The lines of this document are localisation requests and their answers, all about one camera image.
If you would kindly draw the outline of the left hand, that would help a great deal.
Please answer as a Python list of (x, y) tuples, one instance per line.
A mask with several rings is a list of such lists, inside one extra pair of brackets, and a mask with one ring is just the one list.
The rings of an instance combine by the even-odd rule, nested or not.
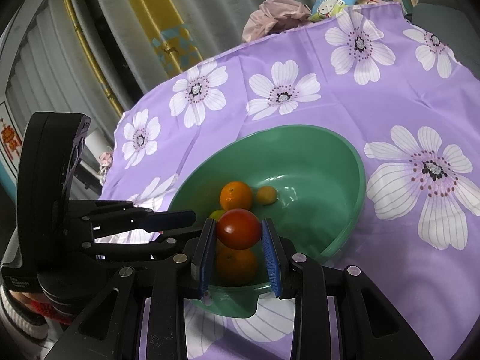
[(43, 294), (30, 292), (15, 292), (8, 290), (10, 295), (26, 309), (40, 314), (43, 317), (54, 320), (58, 323), (71, 325), (72, 319), (59, 313), (52, 305), (50, 300)]

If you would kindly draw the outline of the left forearm striped sleeve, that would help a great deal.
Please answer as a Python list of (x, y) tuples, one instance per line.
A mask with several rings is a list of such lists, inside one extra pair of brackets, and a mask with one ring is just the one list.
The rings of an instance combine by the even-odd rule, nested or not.
[(45, 318), (21, 306), (1, 285), (1, 320), (7, 322), (31, 341), (47, 339), (49, 327)]

